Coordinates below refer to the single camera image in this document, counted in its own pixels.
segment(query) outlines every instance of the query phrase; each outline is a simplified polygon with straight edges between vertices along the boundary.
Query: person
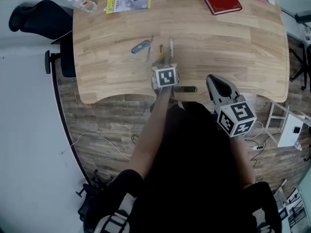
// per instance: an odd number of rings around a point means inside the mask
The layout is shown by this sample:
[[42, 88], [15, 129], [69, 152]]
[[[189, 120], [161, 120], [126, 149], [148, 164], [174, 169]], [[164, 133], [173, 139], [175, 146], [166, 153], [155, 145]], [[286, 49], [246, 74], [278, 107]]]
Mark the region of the person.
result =
[[134, 202], [124, 232], [258, 232], [252, 213], [261, 207], [281, 232], [276, 202], [267, 183], [256, 183], [243, 137], [217, 130], [202, 104], [168, 110], [171, 91], [159, 93], [126, 170], [90, 205], [85, 232], [111, 232], [99, 222], [127, 194]]

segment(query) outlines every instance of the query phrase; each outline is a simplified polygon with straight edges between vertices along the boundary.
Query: wooden desk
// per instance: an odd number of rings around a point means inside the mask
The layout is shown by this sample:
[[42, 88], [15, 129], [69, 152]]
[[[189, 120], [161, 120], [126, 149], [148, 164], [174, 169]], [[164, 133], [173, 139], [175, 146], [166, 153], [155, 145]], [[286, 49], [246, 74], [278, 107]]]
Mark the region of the wooden desk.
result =
[[[243, 9], [214, 16], [204, 0], [152, 0], [151, 9], [106, 15], [107, 0], [94, 0], [95, 13], [75, 10], [73, 50], [81, 100], [95, 103], [119, 94], [155, 96], [151, 65], [159, 46], [174, 62], [179, 86], [196, 86], [196, 93], [176, 93], [180, 101], [208, 98], [206, 77], [221, 75], [240, 92], [259, 94], [275, 102], [286, 100], [289, 82], [287, 35], [277, 5], [240, 0]], [[147, 50], [131, 49], [154, 35]]]

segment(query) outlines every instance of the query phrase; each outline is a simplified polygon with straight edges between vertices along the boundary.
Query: wooden floor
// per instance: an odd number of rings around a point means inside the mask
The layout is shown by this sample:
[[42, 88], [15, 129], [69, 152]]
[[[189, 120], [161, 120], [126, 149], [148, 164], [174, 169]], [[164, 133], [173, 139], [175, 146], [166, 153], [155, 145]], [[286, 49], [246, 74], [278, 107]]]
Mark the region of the wooden floor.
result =
[[[289, 37], [289, 47], [302, 56], [302, 50], [298, 44], [299, 42]], [[293, 76], [300, 66], [292, 54], [290, 54], [290, 66], [291, 76]], [[155, 98], [142, 95], [121, 95], [106, 98], [95, 104], [83, 104], [79, 97], [76, 79], [64, 78], [61, 75], [60, 61], [56, 63], [56, 72], [63, 111], [72, 141], [75, 142], [84, 132], [96, 133], [111, 141], [125, 156], [130, 158], [134, 149], [131, 136], [141, 132], [150, 115], [149, 107]], [[303, 75], [290, 83], [288, 99], [284, 104], [290, 105], [292, 111], [302, 111], [311, 115], [310, 85], [308, 82], [307, 90], [302, 91], [302, 83]], [[246, 95], [246, 99], [253, 104], [258, 121], [265, 125], [271, 107], [270, 101], [256, 95]], [[202, 101], [202, 104], [212, 111], [211, 101]], [[272, 121], [272, 126], [277, 132], [279, 122]], [[256, 135], [260, 128], [260, 124], [257, 123], [249, 135]], [[266, 137], [267, 135], [262, 133], [254, 140], [261, 143]], [[257, 180], [266, 181], [272, 189], [277, 189], [283, 179], [287, 179], [284, 189], [287, 193], [291, 193], [309, 165], [303, 160], [310, 154], [308, 146], [311, 144], [305, 125], [300, 134], [300, 143], [303, 147], [301, 152], [294, 147], [279, 149], [271, 139], [268, 139], [265, 150], [256, 157], [257, 163], [254, 169]], [[247, 145], [254, 146], [255, 143], [247, 142]], [[128, 162], [113, 146], [95, 135], [81, 136], [75, 144], [75, 149], [88, 175], [98, 169], [103, 178], [108, 178], [109, 175], [116, 176]], [[250, 158], [258, 153], [257, 150], [249, 150]]]

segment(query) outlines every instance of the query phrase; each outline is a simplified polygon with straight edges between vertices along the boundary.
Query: black chair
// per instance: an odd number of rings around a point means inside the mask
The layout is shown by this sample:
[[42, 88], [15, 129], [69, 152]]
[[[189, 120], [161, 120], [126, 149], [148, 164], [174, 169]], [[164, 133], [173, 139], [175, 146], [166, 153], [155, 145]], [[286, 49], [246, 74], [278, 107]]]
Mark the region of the black chair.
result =
[[84, 222], [84, 218], [86, 216], [89, 206], [93, 203], [93, 201], [96, 201], [96, 197], [99, 195], [99, 193], [104, 191], [113, 180], [113, 178], [110, 177], [108, 180], [102, 181], [98, 175], [97, 169], [93, 172], [93, 174], [94, 177], [91, 179], [93, 184], [83, 184], [82, 190], [80, 192], [76, 192], [76, 194], [81, 198], [81, 194], [84, 191], [86, 192], [86, 198], [82, 206], [78, 210], [78, 214], [80, 215], [80, 220], [82, 222]]
[[300, 44], [299, 47], [301, 47], [303, 50], [303, 60], [299, 57], [299, 55], [294, 50], [289, 49], [289, 51], [293, 53], [293, 55], [296, 57], [296, 59], [301, 64], [300, 70], [295, 74], [293, 78], [290, 78], [290, 81], [293, 82], [295, 79], [298, 78], [300, 74], [303, 73], [305, 85], [302, 86], [301, 89], [305, 90], [307, 86], [307, 74], [309, 75], [309, 78], [311, 79], [311, 45], [309, 45], [307, 49], [305, 49], [304, 44]]
[[45, 53], [46, 73], [51, 73], [50, 63], [61, 59], [64, 77], [75, 77], [72, 17], [59, 5], [50, 0], [43, 0], [33, 7], [18, 6], [14, 9], [9, 20], [9, 28], [16, 32], [35, 33], [48, 39], [60, 41], [60, 53], [50, 55]]

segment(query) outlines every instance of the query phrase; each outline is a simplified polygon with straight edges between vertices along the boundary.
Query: white cable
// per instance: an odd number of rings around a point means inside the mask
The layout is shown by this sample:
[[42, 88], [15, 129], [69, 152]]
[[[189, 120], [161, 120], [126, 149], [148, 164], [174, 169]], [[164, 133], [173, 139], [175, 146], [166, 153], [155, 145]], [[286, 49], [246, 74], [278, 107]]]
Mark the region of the white cable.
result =
[[263, 124], [261, 123], [261, 122], [259, 122], [259, 121], [256, 121], [256, 122], [258, 122], [258, 123], [260, 123], [261, 124], [261, 126], [262, 126], [262, 128], [261, 128], [261, 131], [256, 135], [256, 136], [254, 136], [254, 137], [246, 137], [246, 138], [244, 138], [244, 139], [254, 139], [254, 138], [256, 138], [257, 136], [259, 136], [260, 135], [260, 133], [262, 132], [262, 130], [263, 130]]
[[124, 157], [124, 158], [126, 158], [126, 159], [128, 159], [128, 160], [130, 160], [129, 158], [127, 158], [124, 154], [122, 154], [122, 152], [115, 146], [115, 145], [113, 145], [113, 143], [111, 142], [111, 141], [109, 141], [109, 140], [107, 140], [106, 138], [103, 138], [102, 136], [100, 136], [100, 135], [97, 135], [97, 134], [95, 134], [95, 133], [90, 133], [90, 132], [84, 132], [83, 134], [81, 134], [81, 135], [79, 135], [79, 137], [78, 137], [78, 140], [76, 140], [74, 143], [72, 143], [71, 145], [70, 145], [70, 148], [71, 148], [71, 146], [73, 146], [74, 144], [76, 144], [78, 141], [79, 141], [79, 139], [80, 139], [80, 137], [82, 136], [82, 135], [84, 135], [84, 134], [93, 134], [93, 135], [96, 135], [96, 136], [98, 136], [99, 138], [101, 138], [101, 139], [104, 139], [104, 140], [106, 140], [107, 142], [109, 142], [112, 146], [114, 146], [115, 147], [115, 149]]

